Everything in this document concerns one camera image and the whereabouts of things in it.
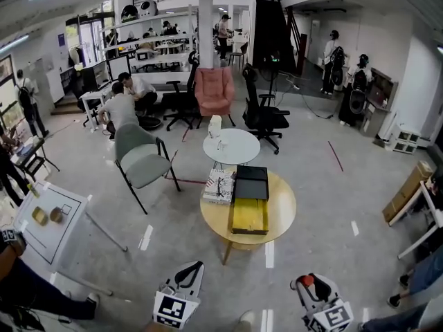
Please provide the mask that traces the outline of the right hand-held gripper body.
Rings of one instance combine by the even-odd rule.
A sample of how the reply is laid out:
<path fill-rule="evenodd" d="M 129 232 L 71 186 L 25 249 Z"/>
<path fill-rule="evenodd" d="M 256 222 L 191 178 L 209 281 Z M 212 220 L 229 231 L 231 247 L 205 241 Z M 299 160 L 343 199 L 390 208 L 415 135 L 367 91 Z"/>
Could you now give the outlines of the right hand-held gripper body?
<path fill-rule="evenodd" d="M 302 317 L 308 331 L 345 331 L 353 322 L 349 302 L 342 299 L 338 286 L 316 273 L 291 280 L 305 315 Z"/>

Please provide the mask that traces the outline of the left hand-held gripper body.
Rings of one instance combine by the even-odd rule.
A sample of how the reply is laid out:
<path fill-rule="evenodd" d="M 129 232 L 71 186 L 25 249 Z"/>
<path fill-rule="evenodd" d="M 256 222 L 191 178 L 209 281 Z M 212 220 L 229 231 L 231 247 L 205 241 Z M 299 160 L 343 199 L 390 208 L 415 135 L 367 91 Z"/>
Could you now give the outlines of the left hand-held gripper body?
<path fill-rule="evenodd" d="M 203 276 L 202 261 L 190 261 L 171 270 L 155 294 L 154 323 L 183 329 L 201 303 L 199 292 Z"/>

